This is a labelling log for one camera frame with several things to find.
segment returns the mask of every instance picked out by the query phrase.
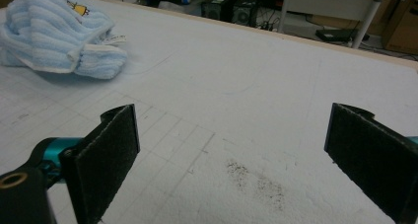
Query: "floor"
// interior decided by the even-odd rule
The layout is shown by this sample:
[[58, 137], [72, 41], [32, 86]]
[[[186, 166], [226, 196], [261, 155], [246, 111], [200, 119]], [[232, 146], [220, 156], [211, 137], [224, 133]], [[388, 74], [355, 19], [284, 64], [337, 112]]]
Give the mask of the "floor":
[[[171, 3], [168, 1], [160, 2], [160, 5], [155, 7], [166, 9], [170, 11], [176, 11], [180, 13], [185, 13], [193, 16], [201, 16], [200, 3], [204, 0], [191, 0], [189, 5], [178, 5], [178, 3]], [[319, 37], [315, 35], [316, 30], [322, 29], [332, 29], [327, 26], [320, 26], [312, 23], [310, 21], [311, 16], [306, 15], [297, 15], [289, 14], [288, 19], [286, 20], [284, 32], [286, 35], [292, 35], [296, 37], [309, 38], [313, 40], [322, 41]], [[262, 23], [268, 22], [273, 27], [271, 28], [272, 32], [277, 32], [278, 24], [280, 20], [280, 11], [273, 10], [269, 8], [259, 8], [256, 25], [258, 28], [261, 28]], [[348, 45], [349, 42], [331, 42], [338, 45]], [[377, 54], [390, 55], [393, 57], [404, 58], [408, 60], [418, 61], [418, 55], [412, 55], [408, 53], [400, 53], [385, 50], [382, 46], [382, 39], [380, 36], [370, 36], [368, 40], [364, 40], [360, 49], [365, 51], [374, 52]]]

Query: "cardboard box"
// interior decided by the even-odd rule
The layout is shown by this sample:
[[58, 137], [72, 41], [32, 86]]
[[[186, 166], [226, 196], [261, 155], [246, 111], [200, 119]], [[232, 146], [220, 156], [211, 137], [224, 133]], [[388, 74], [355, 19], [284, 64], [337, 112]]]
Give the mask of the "cardboard box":
[[[393, 7], [394, 5], [392, 5], [392, 0], [382, 1], [375, 14], [375, 17], [369, 26], [368, 34], [380, 36], [383, 33]], [[361, 23], [358, 25], [358, 22], [354, 20], [344, 20], [324, 16], [313, 16], [312, 22], [318, 25], [329, 26], [338, 29], [354, 29], [356, 27], [359, 29], [361, 27]]]
[[418, 0], [399, 3], [382, 34], [383, 47], [418, 54]]

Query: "blue towel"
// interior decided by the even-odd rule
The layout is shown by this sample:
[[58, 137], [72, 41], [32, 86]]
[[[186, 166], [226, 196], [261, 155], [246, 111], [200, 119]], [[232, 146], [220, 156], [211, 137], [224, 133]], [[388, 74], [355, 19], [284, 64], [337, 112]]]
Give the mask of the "blue towel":
[[113, 78], [125, 51], [103, 41], [114, 22], [83, 0], [15, 0], [0, 26], [0, 64]]

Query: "black speaker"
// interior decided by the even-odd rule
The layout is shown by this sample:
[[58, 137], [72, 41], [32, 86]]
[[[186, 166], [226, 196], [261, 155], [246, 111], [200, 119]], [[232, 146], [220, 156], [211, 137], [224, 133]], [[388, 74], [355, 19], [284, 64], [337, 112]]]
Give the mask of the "black speaker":
[[258, 0], [239, 0], [234, 5], [233, 24], [255, 27]]
[[237, 0], [205, 0], [201, 4], [202, 17], [230, 23], [236, 2]]

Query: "dirt stain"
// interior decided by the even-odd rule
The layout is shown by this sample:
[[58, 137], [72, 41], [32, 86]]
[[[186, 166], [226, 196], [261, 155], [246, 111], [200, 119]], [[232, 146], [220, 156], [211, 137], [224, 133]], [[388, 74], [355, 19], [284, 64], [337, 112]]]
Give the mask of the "dirt stain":
[[227, 173], [239, 191], [251, 195], [274, 211], [283, 210], [282, 186], [267, 177], [252, 173], [245, 165], [231, 159], [226, 163]]

